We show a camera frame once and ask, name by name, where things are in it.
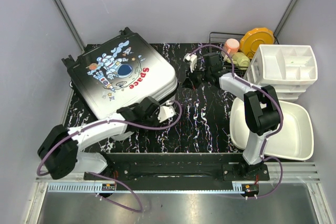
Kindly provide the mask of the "white black space suitcase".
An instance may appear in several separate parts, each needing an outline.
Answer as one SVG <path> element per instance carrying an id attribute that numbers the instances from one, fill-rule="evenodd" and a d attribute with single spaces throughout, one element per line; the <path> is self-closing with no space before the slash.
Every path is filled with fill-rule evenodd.
<path id="1" fill-rule="evenodd" d="M 128 28 L 77 58 L 69 56 L 62 62 L 96 121 L 145 97 L 163 106 L 176 104 L 178 80 L 173 66 Z"/>

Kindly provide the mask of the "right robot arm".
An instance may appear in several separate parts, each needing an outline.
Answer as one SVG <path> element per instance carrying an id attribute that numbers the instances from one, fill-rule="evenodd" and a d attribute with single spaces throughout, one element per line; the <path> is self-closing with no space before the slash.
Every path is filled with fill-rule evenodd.
<path id="1" fill-rule="evenodd" d="M 243 101 L 249 136 L 243 151 L 243 161 L 233 166 L 232 175 L 242 180 L 260 177 L 266 168 L 264 152 L 267 141 L 283 125 L 283 114 L 274 87 L 257 86 L 240 78 L 233 71 L 224 68 L 217 53 L 204 56 L 203 69 L 197 67 L 195 54 L 186 54 L 183 60 L 189 65 L 184 87 L 197 89 L 201 83 L 209 82 Z"/>

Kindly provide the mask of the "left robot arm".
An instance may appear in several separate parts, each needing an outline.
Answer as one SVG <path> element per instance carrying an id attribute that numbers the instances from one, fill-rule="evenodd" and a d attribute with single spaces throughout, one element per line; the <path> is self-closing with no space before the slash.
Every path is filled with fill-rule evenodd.
<path id="1" fill-rule="evenodd" d="M 54 126 L 37 151 L 41 163 L 37 175 L 49 174 L 53 179 L 61 179 L 73 170 L 93 171 L 103 180 L 113 175 L 113 167 L 102 156 L 84 161 L 78 154 L 85 148 L 109 136 L 123 138 L 133 133 L 134 127 L 155 129 L 160 123 L 174 115 L 171 106 L 160 105 L 152 97 L 140 103 L 119 108 L 106 119 L 89 123 L 83 127 L 65 128 Z"/>

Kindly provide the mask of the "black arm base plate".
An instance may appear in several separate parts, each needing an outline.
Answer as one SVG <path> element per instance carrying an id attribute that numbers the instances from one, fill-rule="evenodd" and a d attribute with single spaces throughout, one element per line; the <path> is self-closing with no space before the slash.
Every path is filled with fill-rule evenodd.
<path id="1" fill-rule="evenodd" d="M 224 181 L 269 181 L 265 163 L 249 166 L 241 153 L 111 153 L 100 174 L 127 181 L 143 177 L 205 177 Z"/>

